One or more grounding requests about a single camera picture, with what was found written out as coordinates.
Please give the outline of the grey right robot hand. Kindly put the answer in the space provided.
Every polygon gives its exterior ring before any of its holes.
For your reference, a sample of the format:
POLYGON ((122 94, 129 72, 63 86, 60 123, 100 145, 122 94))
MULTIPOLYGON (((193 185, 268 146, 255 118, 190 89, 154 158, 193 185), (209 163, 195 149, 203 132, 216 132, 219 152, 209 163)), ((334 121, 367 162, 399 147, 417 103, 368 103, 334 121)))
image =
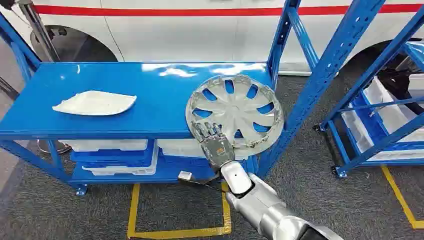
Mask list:
POLYGON ((234 147, 222 132, 220 125, 215 122, 192 120, 191 127, 191 133, 199 142, 209 165, 215 172, 218 172, 223 165, 235 160, 234 147))

